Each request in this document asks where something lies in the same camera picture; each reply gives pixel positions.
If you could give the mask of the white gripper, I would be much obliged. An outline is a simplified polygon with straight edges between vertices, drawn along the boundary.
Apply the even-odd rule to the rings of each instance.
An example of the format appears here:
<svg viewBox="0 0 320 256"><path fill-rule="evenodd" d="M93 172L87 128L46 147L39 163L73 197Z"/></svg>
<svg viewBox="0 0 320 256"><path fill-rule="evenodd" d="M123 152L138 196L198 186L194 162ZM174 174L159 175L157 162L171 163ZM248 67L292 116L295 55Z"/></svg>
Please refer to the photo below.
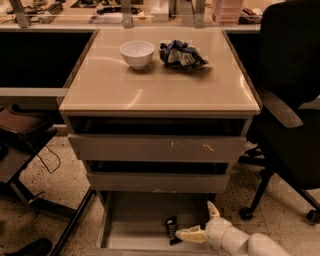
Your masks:
<svg viewBox="0 0 320 256"><path fill-rule="evenodd" d="M224 251L230 256L248 256L249 235L235 228L231 222L219 217L220 212L211 202L207 202L209 220L205 231L200 225L177 230L175 235L182 241L205 243Z"/></svg>

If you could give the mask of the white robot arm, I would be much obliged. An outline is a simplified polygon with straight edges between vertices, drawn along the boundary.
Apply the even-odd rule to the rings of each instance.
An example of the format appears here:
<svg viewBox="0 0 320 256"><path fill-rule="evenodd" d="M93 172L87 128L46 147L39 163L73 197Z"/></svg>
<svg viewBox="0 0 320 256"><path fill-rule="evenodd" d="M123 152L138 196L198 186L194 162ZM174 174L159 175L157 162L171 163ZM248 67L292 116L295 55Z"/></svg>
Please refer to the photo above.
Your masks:
<svg viewBox="0 0 320 256"><path fill-rule="evenodd" d="M291 256L282 246L262 233L249 235L220 215L211 202L207 202L209 221L202 229L199 225L180 229L175 235L182 241L207 243L229 256Z"/></svg>

